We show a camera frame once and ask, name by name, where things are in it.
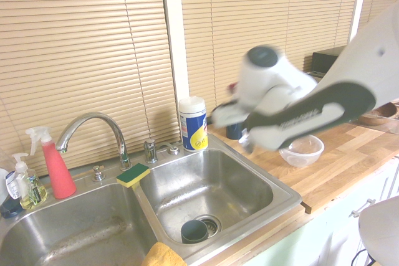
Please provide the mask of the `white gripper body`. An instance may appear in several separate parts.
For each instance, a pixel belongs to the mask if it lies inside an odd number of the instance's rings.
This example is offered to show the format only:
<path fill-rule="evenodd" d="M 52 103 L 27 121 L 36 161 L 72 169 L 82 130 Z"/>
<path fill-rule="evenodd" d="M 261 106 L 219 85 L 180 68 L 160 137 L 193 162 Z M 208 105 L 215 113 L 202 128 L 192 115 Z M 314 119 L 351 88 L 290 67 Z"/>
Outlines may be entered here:
<path fill-rule="evenodd" d="M 214 127 L 222 128 L 237 123 L 242 123 L 249 115 L 249 112 L 239 105 L 238 102 L 221 104 L 211 112 L 211 120 Z"/>

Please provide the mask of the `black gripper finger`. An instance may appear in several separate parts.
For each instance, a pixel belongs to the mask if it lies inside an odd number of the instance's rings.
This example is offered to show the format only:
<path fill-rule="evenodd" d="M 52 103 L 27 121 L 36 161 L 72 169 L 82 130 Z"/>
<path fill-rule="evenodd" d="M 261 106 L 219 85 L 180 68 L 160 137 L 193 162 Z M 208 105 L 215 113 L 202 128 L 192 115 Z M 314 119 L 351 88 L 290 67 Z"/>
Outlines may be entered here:
<path fill-rule="evenodd" d="M 244 151 L 248 154 L 253 153 L 255 145 L 252 142 L 250 133 L 244 128 L 241 132 L 241 137 L 238 140 L 239 144 L 243 147 Z"/>

